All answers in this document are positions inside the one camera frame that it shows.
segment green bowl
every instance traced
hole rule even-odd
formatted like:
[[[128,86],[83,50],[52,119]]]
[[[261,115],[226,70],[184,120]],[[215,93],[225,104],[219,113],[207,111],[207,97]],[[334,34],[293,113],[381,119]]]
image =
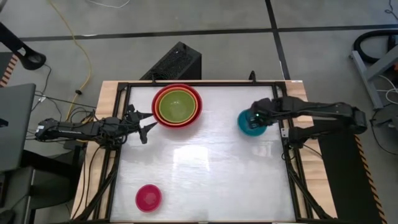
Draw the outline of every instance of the green bowl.
[[[196,103],[186,91],[174,90],[166,93],[159,102],[159,113],[171,123],[182,123],[193,115]]]

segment wooden table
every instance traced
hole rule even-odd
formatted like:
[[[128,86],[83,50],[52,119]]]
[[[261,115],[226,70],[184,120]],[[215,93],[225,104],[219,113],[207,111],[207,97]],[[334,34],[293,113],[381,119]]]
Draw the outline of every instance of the wooden table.
[[[129,82],[129,83],[150,83],[151,81],[105,81],[102,84],[101,92],[99,93],[99,100],[96,109],[96,116],[99,118],[112,116],[113,107],[116,98],[117,86],[119,82]],[[158,81],[164,83],[173,83],[172,80],[167,81]],[[252,82],[250,80],[187,80],[179,82]],[[285,82],[287,88],[287,94],[289,96],[299,97],[302,100],[307,101],[307,95],[304,89],[304,85],[302,81],[277,81],[277,80],[263,80],[263,82]],[[119,111],[118,116],[121,117],[122,113],[122,106],[123,102],[119,104]],[[294,126],[298,126],[301,128],[306,128],[313,125],[312,117],[309,116],[301,116],[299,118],[293,119]],[[310,146],[311,148],[315,149],[316,151],[320,152],[319,144],[317,140],[308,140],[306,145]],[[80,175],[80,181],[78,184],[78,189],[75,195],[75,202],[73,204],[72,216],[75,214],[78,205],[80,203],[81,195],[83,194],[83,200],[81,203],[80,208],[77,210],[76,216],[78,216],[84,210],[84,204],[86,203],[86,193],[87,193],[87,186],[88,181],[90,181],[90,189],[88,192],[88,202],[91,201],[93,196],[98,190],[98,185],[100,182],[100,175],[102,171],[102,166],[104,162],[104,150],[99,150],[92,163],[91,167],[91,174],[90,180],[88,180],[88,169],[90,161],[93,157],[95,150],[97,149],[98,145],[95,142],[89,142],[87,151],[86,151],[86,158],[85,158],[85,167],[82,169]],[[307,148],[303,148],[300,150],[300,155],[302,159],[302,165],[305,175],[305,180],[307,182],[307,188],[310,193],[313,195],[315,200],[320,204],[320,206],[331,216],[336,217],[336,210],[335,205],[333,203],[333,198],[331,196],[331,191],[329,187],[328,177],[326,176],[325,166],[323,164],[322,159],[319,155],[315,154],[311,150]],[[114,154],[111,155],[109,158],[109,169],[113,164],[113,157]],[[83,172],[86,172],[86,179],[85,179],[85,188],[83,189]],[[301,191],[296,187],[298,200],[299,200],[299,207],[301,211],[301,216],[303,218],[306,217],[306,209],[304,206],[303,197]],[[99,213],[99,218],[104,218],[106,213],[106,204],[108,202],[108,190],[104,193],[101,209]]]

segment yellow cable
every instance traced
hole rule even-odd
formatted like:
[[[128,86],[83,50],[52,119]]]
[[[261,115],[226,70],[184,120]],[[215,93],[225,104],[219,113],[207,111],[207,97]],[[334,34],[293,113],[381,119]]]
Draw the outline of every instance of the yellow cable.
[[[76,41],[75,34],[73,33],[72,29],[70,28],[70,26],[69,26],[67,20],[66,20],[66,19],[64,18],[64,16],[61,14],[61,12],[57,9],[57,7],[53,4],[52,0],[49,0],[49,3],[50,3],[50,5],[54,8],[54,10],[57,12],[57,14],[61,17],[63,23],[64,23],[64,24],[66,25],[66,27],[68,28],[70,34],[72,35],[72,39],[73,39],[75,45],[78,46],[78,47],[81,49],[81,51],[85,54],[85,56],[86,56],[86,58],[87,58],[89,70],[88,70],[88,75],[87,75],[87,77],[86,77],[85,82],[84,82],[84,83],[81,85],[81,87],[79,88],[79,90],[82,91],[82,89],[84,89],[84,87],[85,87],[86,84],[88,83],[88,80],[90,80],[90,78],[91,78],[91,71],[92,71],[92,68],[93,68],[92,65],[91,65],[91,60],[90,60],[90,58],[89,58],[87,52],[84,50],[84,48]],[[73,109],[73,107],[74,107],[74,104],[73,104],[73,103],[76,101],[77,96],[78,96],[78,94],[76,93],[76,94],[75,94],[75,97],[73,97],[72,103],[70,104],[69,111],[68,111],[68,114],[67,114],[67,121],[69,120],[70,113],[72,112],[72,109]]]

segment black metal frame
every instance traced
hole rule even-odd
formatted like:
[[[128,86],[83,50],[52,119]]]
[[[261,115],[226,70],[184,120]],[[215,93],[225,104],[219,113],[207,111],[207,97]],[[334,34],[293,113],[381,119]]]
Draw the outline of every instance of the black metal frame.
[[[287,90],[286,90],[286,85],[285,82],[257,82],[255,79],[255,75],[253,76],[254,78],[251,78],[251,82],[189,82],[186,84],[189,84],[191,86],[270,86],[272,87],[272,93],[274,95],[274,98],[279,97],[278,96],[278,88],[282,92],[282,96],[287,96]],[[173,83],[184,83],[183,81],[176,80]],[[112,116],[117,116],[118,114],[118,109],[119,105],[121,103],[121,93],[123,91],[126,91],[126,96],[124,97],[124,105],[123,105],[123,112],[126,111],[127,105],[129,103],[129,98],[130,98],[130,93],[131,93],[131,88],[132,87],[143,87],[143,86],[166,86],[171,83],[166,83],[166,82],[148,82],[148,83],[119,83],[118,84],[118,91],[116,93],[116,100],[113,108],[113,114]],[[293,127],[293,121],[292,119],[288,119],[288,126]],[[279,121],[279,127],[283,128],[284,124],[282,121]],[[288,168],[289,163],[292,162],[289,154],[289,147],[286,145],[286,142],[282,141],[282,146],[284,150],[284,155],[285,155],[285,162],[286,162],[286,167]],[[296,167],[297,167],[297,172],[298,175],[300,176],[300,180],[302,181],[303,185],[305,188],[307,188],[306,181],[305,181],[305,176],[304,176],[304,171],[303,171],[303,166],[302,166],[302,161],[300,157],[300,152],[298,149],[293,149],[294,151],[294,157],[295,157],[295,162],[296,162]],[[116,151],[116,155],[114,158],[114,162],[119,163],[120,160],[120,152],[121,150]],[[103,162],[103,169],[101,171],[101,178],[99,180],[99,184],[101,185],[105,178],[106,178],[106,171],[108,170],[109,166],[109,158],[110,158],[110,150],[107,150],[105,152],[105,157],[104,157],[104,162]],[[295,187],[294,181],[290,178],[288,175],[289,179],[289,186],[290,186],[290,193],[292,196],[292,201],[293,201],[293,209],[295,213],[295,219],[299,220],[302,218],[300,214],[300,206],[299,206],[299,199],[297,197],[297,191]],[[108,195],[108,204],[106,205],[106,216],[105,219],[109,220],[111,216],[111,208],[113,204],[113,197],[114,197],[114,188],[116,185],[116,178],[112,181],[109,189],[109,195]],[[313,218],[312,214],[312,209],[310,204],[307,202],[307,200],[304,198],[304,203],[305,203],[305,208],[307,211],[307,217],[308,218]],[[100,213],[100,206],[101,203],[99,203],[94,212],[93,219],[99,219],[99,213]]]

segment black box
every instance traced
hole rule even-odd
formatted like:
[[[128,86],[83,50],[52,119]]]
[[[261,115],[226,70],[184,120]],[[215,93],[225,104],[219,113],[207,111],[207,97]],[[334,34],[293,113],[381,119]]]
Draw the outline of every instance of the black box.
[[[178,42],[140,80],[201,80],[201,53]]]

